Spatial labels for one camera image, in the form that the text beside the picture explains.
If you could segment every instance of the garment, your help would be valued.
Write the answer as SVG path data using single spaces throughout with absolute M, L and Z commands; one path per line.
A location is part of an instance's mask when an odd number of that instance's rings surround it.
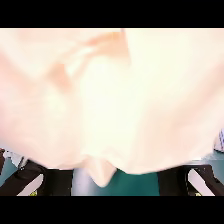
M 0 29 L 0 142 L 99 186 L 213 149 L 223 29 Z

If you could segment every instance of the pale pink fabric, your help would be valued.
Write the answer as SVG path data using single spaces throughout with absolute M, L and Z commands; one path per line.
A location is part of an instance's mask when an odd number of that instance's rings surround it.
M 99 186 L 212 150 L 223 29 L 0 29 L 0 142 Z

